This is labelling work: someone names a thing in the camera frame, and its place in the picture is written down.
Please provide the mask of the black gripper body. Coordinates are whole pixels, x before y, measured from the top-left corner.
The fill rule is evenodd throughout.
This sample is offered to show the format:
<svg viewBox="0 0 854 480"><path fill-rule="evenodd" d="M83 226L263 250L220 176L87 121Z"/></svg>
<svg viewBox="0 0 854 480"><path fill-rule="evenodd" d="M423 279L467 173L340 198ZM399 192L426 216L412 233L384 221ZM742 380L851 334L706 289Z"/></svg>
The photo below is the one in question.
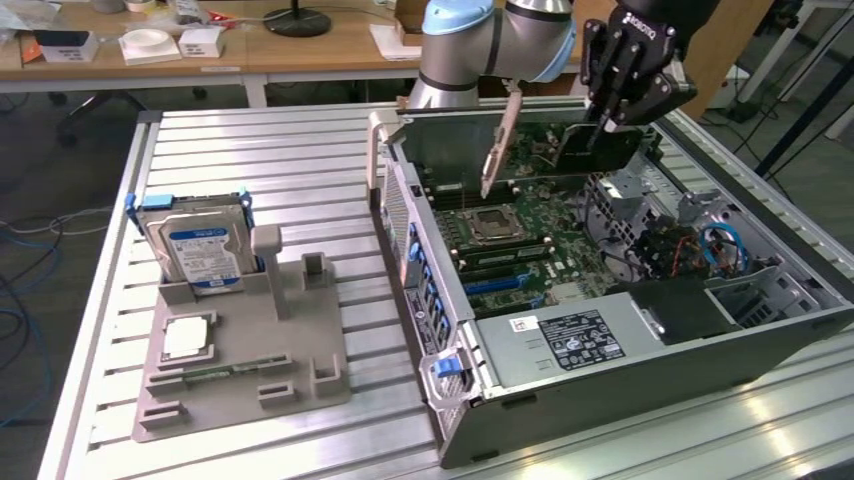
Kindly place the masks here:
<svg viewBox="0 0 854 480"><path fill-rule="evenodd" d="M674 59L685 61L691 38L718 4L718 0L616 2L610 25L627 30L627 48L639 46L639 76L659 73Z"/></svg>

